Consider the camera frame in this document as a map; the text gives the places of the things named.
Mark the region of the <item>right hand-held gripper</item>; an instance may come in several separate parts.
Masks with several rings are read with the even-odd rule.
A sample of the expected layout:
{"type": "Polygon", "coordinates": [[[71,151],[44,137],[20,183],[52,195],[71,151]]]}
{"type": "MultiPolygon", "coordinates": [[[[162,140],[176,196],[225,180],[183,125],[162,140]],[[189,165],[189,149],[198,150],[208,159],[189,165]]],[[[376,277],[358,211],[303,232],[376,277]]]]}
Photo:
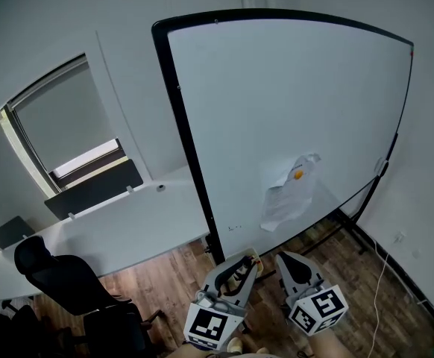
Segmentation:
{"type": "Polygon", "coordinates": [[[276,256],[280,286],[286,295],[284,313],[307,336],[313,336],[338,323],[348,304],[337,285],[324,279],[310,259],[293,252],[276,256]]]}

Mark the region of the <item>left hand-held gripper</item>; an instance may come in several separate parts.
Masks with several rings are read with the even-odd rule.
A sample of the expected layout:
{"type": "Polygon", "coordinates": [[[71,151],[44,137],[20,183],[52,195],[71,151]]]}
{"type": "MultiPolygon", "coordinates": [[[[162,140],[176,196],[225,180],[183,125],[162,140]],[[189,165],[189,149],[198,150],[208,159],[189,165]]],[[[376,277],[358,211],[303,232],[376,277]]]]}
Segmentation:
{"type": "Polygon", "coordinates": [[[216,266],[189,305],[185,341],[201,350],[220,349],[244,321],[257,261],[249,255],[233,257],[216,266]]]}

